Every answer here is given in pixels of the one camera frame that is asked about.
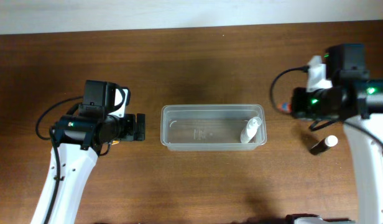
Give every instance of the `brown table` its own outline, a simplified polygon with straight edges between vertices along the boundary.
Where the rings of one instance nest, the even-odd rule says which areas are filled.
[[[34,133],[40,114],[83,94],[86,79],[128,86],[128,113],[146,114],[146,140],[122,142],[98,160],[76,223],[231,223],[290,213],[358,217],[353,165],[339,124],[310,134],[276,113],[273,78],[332,45],[366,45],[383,78],[383,21],[197,29],[0,35],[0,223],[29,223],[51,145]],[[279,81],[279,102],[306,85]],[[164,105],[253,103],[265,109],[268,142],[249,152],[171,152],[160,142]],[[72,104],[50,113],[42,132]],[[312,138],[339,137],[312,156]]]

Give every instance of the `white wall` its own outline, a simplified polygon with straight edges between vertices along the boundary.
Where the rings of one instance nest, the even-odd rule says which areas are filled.
[[[383,19],[383,0],[0,0],[0,34]]]

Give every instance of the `white bottle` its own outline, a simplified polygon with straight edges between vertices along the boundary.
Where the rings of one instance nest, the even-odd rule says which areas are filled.
[[[251,139],[256,135],[259,126],[262,124],[262,120],[258,117],[251,118],[246,127],[241,131],[240,141],[241,143],[249,143]]]

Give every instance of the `gray plastic container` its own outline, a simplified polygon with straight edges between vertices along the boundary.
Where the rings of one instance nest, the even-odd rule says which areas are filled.
[[[240,142],[247,122],[262,119],[250,143]],[[260,105],[168,105],[161,111],[161,143],[172,151],[250,151],[266,143]]]

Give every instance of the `robotic arm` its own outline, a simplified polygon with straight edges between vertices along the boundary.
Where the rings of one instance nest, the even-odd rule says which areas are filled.
[[[74,223],[86,180],[98,157],[120,141],[144,140],[145,116],[137,114],[136,123],[134,114],[125,113],[129,98],[129,90],[117,84],[86,81],[83,102],[50,129],[53,148],[48,176],[31,223]],[[108,149],[101,153],[103,144]]]
[[[299,69],[308,72],[308,85],[294,89],[286,112],[315,121],[311,131],[344,124],[358,189],[359,223],[383,224],[383,80],[369,79],[361,44],[330,47],[325,60],[314,56],[308,67]],[[320,121],[327,123],[317,126]],[[298,217],[289,223],[327,222]]]

